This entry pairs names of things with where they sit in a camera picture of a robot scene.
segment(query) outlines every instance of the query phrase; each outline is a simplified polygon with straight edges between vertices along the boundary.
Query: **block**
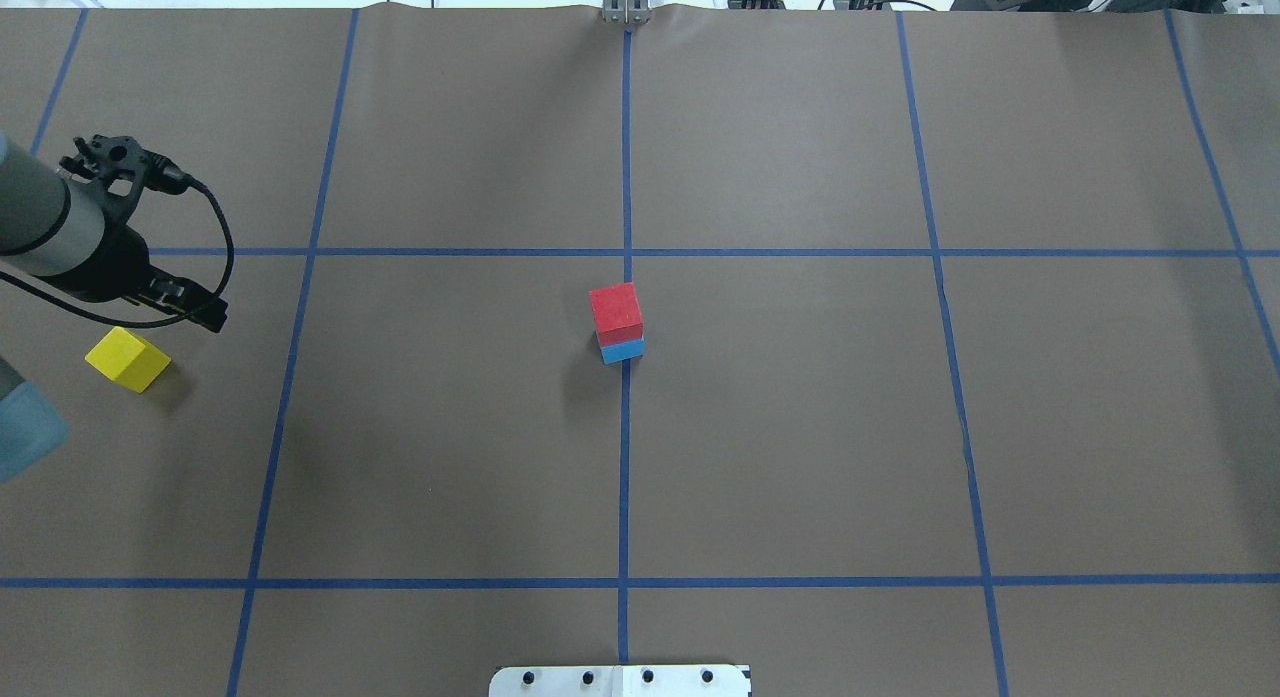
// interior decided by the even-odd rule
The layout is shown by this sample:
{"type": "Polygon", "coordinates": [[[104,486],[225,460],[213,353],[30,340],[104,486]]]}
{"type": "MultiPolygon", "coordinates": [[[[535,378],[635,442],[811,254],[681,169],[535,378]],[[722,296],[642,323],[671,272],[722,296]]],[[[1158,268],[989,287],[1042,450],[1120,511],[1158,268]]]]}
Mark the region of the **block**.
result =
{"type": "Polygon", "coordinates": [[[120,388],[142,393],[173,359],[128,329],[111,327],[84,361],[120,388]]]}
{"type": "Polygon", "coordinates": [[[635,283],[614,284],[591,290],[591,315],[600,347],[618,345],[644,338],[644,320],[636,301],[635,283]]]}
{"type": "Polygon", "coordinates": [[[639,358],[644,354],[644,338],[631,341],[621,341],[617,345],[600,347],[604,356],[604,364],[620,363],[622,359],[639,358]]]}

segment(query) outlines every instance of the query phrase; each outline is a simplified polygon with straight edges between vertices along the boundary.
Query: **metal clamp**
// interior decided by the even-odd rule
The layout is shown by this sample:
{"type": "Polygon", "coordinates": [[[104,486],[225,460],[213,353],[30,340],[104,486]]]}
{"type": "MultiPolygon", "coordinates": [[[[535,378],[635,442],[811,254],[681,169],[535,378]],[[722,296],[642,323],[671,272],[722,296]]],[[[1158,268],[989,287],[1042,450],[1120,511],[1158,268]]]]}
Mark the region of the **metal clamp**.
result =
{"type": "Polygon", "coordinates": [[[649,22],[649,0],[604,0],[600,18],[614,24],[644,24],[649,22]]]}

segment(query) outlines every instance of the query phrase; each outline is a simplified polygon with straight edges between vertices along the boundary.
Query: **white mounting plate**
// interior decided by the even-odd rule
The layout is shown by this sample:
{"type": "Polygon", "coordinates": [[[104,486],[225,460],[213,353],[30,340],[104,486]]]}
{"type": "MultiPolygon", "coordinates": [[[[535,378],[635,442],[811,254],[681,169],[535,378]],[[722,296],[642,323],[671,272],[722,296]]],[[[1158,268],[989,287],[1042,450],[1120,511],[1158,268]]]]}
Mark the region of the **white mounting plate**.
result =
{"type": "Polygon", "coordinates": [[[750,675],[745,665],[503,668],[489,697],[750,697],[750,675]]]}

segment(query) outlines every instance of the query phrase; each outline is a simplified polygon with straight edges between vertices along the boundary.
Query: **light blue robot joint cap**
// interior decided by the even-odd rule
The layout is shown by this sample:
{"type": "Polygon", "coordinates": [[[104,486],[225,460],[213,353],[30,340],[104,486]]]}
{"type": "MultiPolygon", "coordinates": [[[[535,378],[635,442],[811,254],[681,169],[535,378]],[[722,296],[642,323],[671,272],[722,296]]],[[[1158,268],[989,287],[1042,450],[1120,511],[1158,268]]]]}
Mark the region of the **light blue robot joint cap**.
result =
{"type": "Polygon", "coordinates": [[[19,384],[0,398],[0,483],[56,450],[67,434],[67,423],[35,384],[19,384]]]}

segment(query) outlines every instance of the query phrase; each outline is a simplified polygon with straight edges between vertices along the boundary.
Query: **red cube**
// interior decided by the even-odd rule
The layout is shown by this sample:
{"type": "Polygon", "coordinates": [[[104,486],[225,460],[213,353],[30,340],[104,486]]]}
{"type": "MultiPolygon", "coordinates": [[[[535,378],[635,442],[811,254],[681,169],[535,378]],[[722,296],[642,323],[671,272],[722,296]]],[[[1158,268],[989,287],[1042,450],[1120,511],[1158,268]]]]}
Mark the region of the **red cube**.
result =
{"type": "Polygon", "coordinates": [[[614,284],[591,290],[591,315],[600,347],[618,345],[644,338],[644,320],[636,301],[635,283],[614,284]]]}

